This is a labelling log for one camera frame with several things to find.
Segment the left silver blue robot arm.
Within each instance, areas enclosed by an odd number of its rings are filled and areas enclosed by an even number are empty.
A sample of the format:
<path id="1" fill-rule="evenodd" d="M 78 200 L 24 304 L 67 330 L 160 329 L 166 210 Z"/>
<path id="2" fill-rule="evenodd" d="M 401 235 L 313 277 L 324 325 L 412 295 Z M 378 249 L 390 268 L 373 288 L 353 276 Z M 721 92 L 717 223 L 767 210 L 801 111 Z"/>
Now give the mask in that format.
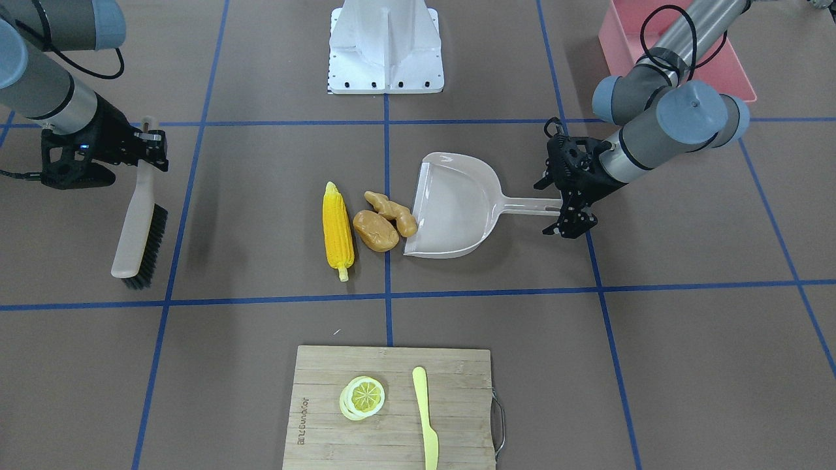
<path id="1" fill-rule="evenodd" d="M 617 125 L 604 139 L 570 136 L 560 119 L 544 126 L 546 169 L 534 188 L 552 185 L 562 200 L 558 218 L 543 234 L 576 239 L 598 224 L 591 207 L 678 155 L 722 147 L 740 139 L 750 111 L 740 98 L 717 92 L 694 76 L 723 47 L 728 29 L 749 1 L 694 1 L 687 8 L 665 4 L 654 14 L 680 14 L 653 46 L 641 38 L 642 54 L 624 76 L 598 83 L 593 111 Z"/>

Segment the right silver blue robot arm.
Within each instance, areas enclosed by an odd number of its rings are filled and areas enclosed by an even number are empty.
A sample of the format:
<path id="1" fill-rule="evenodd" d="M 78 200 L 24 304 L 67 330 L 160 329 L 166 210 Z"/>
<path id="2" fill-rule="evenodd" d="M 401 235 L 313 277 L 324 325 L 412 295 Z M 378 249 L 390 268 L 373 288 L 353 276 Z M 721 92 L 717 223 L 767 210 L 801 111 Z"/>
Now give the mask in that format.
<path id="1" fill-rule="evenodd" d="M 116 1 L 3 1 L 2 104 L 42 129 L 39 172 L 3 172 L 54 189 L 112 185 L 110 166 L 137 168 L 138 193 L 153 191 L 153 170 L 166 172 L 167 137 L 152 117 L 134 126 L 76 78 L 72 51 L 120 50 L 127 23 Z"/>

